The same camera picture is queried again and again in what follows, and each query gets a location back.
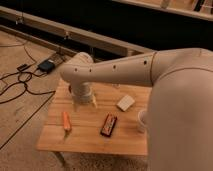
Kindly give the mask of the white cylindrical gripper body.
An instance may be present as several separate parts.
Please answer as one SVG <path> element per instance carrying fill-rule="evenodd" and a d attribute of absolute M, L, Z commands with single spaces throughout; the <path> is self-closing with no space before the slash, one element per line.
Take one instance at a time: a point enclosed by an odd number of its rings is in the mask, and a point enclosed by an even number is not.
<path fill-rule="evenodd" d="M 90 83 L 71 84 L 69 91 L 75 103 L 86 104 L 93 99 L 93 91 Z"/>

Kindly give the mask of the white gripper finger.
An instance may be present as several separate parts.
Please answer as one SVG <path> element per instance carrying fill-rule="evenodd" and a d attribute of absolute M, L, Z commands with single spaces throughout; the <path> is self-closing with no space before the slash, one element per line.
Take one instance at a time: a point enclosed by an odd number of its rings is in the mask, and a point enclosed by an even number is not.
<path fill-rule="evenodd" d="M 93 105 L 94 105 L 94 107 L 97 108 L 98 105 L 97 105 L 96 97 L 93 96 L 92 99 L 93 99 Z"/>
<path fill-rule="evenodd" d="M 75 102 L 73 103 L 73 108 L 74 108 L 74 111 L 75 111 L 75 112 L 78 111 L 79 107 L 80 107 L 80 104 L 75 103 Z"/>

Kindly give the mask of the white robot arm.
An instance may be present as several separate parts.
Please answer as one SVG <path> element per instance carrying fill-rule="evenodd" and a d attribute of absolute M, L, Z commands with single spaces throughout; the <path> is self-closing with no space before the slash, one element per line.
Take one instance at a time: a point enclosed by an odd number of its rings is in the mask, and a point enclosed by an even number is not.
<path fill-rule="evenodd" d="M 81 52 L 60 74 L 78 102 L 91 96 L 91 82 L 149 87 L 149 171 L 213 171 L 213 51 L 163 50 L 99 63 Z"/>

